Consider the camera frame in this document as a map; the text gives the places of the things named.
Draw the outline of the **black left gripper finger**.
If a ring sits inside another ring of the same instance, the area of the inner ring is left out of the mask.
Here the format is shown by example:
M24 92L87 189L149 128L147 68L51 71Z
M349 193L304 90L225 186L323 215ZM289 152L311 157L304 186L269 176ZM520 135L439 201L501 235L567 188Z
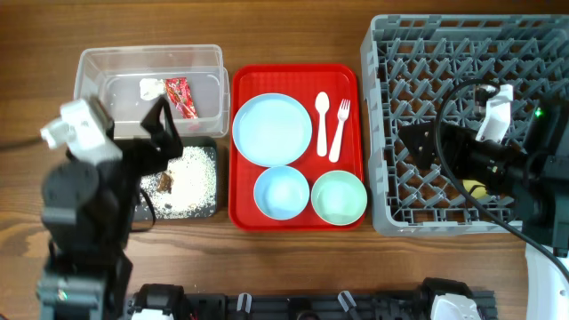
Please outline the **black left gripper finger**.
M143 173L164 171L168 162L182 156L183 145L172 118L170 104L160 96L141 122L150 135L142 142L141 169Z
M123 152L121 163L114 171L116 178L124 178L133 172L141 177L151 174L148 162L151 145L147 140L115 140L115 144Z

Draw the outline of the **yellow plastic cup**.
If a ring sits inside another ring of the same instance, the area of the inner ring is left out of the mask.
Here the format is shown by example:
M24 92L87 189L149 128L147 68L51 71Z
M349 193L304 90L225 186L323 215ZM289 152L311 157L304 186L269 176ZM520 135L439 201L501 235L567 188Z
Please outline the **yellow plastic cup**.
M476 199L488 196L486 185L480 183L479 181L463 180L462 185L469 192L469 194Z

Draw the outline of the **red snack wrapper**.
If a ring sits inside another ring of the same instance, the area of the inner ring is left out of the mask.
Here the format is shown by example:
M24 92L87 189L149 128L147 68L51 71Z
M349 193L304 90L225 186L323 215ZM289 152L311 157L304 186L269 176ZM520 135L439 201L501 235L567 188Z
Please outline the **red snack wrapper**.
M169 100L174 104L184 119L198 118L186 77L166 79L165 89Z

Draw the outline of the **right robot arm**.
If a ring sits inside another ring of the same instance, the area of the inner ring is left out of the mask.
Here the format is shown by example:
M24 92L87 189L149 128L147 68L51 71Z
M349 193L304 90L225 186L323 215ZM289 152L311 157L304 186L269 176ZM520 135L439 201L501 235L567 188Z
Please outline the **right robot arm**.
M439 162L441 173L478 208L466 180L487 193L514 198L523 222L517 236L527 246L530 319L568 317L568 105L544 100L534 110L522 149L502 145L510 124L509 104L489 103L478 130L440 120L410 124L399 137L415 165Z

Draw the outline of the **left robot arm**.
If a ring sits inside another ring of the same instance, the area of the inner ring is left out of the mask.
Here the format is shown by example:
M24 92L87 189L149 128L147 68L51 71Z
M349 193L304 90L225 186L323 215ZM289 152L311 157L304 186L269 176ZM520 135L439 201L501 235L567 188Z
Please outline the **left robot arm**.
M41 191L49 256L37 283L43 319L118 319L132 263L124 248L143 177L167 168L183 146L169 101L161 96L140 123L146 139L117 141L115 123L92 96L66 103L40 134L49 148L67 147Z

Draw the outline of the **white tissue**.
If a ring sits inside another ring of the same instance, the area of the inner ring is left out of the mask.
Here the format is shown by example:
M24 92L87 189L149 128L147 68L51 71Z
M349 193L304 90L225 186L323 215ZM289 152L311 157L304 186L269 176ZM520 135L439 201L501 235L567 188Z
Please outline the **white tissue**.
M140 98L150 101L165 94L165 81L156 78L142 78L139 82Z

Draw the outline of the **light blue bowl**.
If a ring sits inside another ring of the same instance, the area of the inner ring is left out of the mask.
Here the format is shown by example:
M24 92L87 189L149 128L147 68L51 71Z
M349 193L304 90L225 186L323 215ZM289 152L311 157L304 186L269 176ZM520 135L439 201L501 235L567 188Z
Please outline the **light blue bowl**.
M261 213L272 220L291 220L306 208L310 196L304 175L291 166L265 170L255 181L253 200Z

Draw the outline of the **mint green bowl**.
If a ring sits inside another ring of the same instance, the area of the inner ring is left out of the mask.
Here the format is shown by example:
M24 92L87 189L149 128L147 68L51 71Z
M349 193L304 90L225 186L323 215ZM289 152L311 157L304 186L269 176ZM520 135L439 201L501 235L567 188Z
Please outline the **mint green bowl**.
M310 201L321 220L345 227L364 216L367 192L364 183L356 175L336 170L327 172L316 180Z

